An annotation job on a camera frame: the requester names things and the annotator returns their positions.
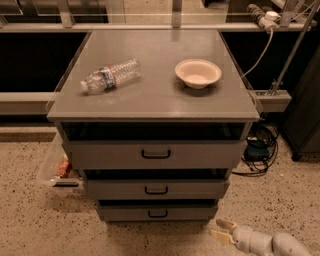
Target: drawer handle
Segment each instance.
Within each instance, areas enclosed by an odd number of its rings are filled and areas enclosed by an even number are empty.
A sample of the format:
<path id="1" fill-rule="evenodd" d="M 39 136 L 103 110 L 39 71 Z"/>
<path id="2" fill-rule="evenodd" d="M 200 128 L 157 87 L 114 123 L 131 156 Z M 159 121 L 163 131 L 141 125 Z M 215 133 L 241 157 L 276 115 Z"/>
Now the drawer handle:
<path id="1" fill-rule="evenodd" d="M 149 216 L 149 218 L 153 218 L 153 219 L 156 219 L 156 218 L 158 218 L 158 219 L 160 219 L 160 218 L 166 218 L 166 217 L 168 217 L 168 210 L 166 210 L 163 215 L 152 215 L 152 214 L 151 214 L 151 211 L 149 210 L 149 211 L 148 211 L 148 216 Z"/>
<path id="2" fill-rule="evenodd" d="M 171 156 L 171 150 L 168 149 L 168 152 L 166 155 L 162 155 L 162 156 L 156 156 L 156 155 L 147 155 L 143 150 L 141 150 L 141 156 L 145 159 L 168 159 Z"/>
<path id="3" fill-rule="evenodd" d="M 144 192 L 147 194 L 147 195 L 164 195 L 164 194 L 167 194 L 168 193 L 168 186 L 166 186 L 166 189 L 165 189 L 165 191 L 154 191 L 154 192 L 152 192 L 152 191 L 148 191 L 148 187 L 147 186 L 145 186 L 144 187 Z"/>

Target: gray cabinet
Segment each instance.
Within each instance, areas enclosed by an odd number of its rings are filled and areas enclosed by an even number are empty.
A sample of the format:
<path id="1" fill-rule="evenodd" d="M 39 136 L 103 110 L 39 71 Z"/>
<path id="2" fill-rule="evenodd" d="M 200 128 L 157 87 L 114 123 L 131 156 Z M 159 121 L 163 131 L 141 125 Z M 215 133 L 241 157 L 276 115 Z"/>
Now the gray cabinet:
<path id="1" fill-rule="evenodd" d="M 292 159 L 320 155 L 320 46 L 301 77 L 283 118 L 283 132 L 294 151 Z"/>
<path id="2" fill-rule="evenodd" d="M 140 79 L 81 94 L 90 72 L 128 57 Z M 186 58 L 215 62 L 223 78 L 185 87 L 174 68 Z M 107 30 L 92 32 L 48 119 L 101 220 L 208 220 L 259 114 L 217 31 Z"/>

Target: bottle label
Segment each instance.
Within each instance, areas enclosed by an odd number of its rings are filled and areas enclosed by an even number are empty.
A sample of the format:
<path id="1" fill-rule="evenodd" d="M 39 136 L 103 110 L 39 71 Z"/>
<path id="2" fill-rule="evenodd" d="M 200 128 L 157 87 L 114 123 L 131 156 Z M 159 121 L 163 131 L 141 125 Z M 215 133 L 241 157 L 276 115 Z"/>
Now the bottle label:
<path id="1" fill-rule="evenodd" d="M 114 79 L 114 76 L 109 67 L 100 68 L 99 71 L 105 79 L 106 88 L 116 86 L 116 80 Z"/>

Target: paper bowl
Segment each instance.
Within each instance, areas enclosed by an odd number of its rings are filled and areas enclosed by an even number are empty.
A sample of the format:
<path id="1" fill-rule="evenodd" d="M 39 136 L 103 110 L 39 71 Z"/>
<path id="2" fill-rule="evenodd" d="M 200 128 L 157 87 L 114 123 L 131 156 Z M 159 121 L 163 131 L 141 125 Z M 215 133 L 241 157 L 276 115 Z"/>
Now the paper bowl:
<path id="1" fill-rule="evenodd" d="M 186 85 L 202 89 L 221 78 L 221 69 L 206 60 L 190 59 L 180 62 L 175 72 Z"/>

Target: cable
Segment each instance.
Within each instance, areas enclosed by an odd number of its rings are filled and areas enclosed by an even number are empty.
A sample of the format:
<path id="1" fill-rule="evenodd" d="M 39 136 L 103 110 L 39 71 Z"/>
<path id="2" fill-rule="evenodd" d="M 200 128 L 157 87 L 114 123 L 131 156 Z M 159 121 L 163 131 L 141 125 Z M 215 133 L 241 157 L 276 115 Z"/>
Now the cable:
<path id="1" fill-rule="evenodd" d="M 266 45 L 266 47 L 264 48 L 263 52 L 261 53 L 259 59 L 257 60 L 257 62 L 253 65 L 252 68 L 250 68 L 246 73 L 244 73 L 241 78 L 243 78 L 244 76 L 248 75 L 253 69 L 255 69 L 255 67 L 259 64 L 260 60 L 262 59 L 263 55 L 266 53 L 267 49 L 269 48 L 269 45 L 272 41 L 272 38 L 273 38 L 273 29 L 270 28 L 270 37 L 269 37 L 269 41 Z"/>
<path id="2" fill-rule="evenodd" d="M 241 160 L 249 167 L 251 172 L 232 171 L 231 173 L 233 174 L 247 177 L 262 176 L 266 174 L 270 166 L 272 166 L 275 162 L 276 156 L 278 154 L 278 129 L 271 124 L 262 124 L 262 122 L 258 122 L 256 124 L 253 124 L 251 132 L 252 136 L 247 137 L 248 145 L 254 148 L 268 149 L 268 152 L 270 154 L 268 157 L 256 161 L 248 160 L 245 157 L 242 157 Z"/>

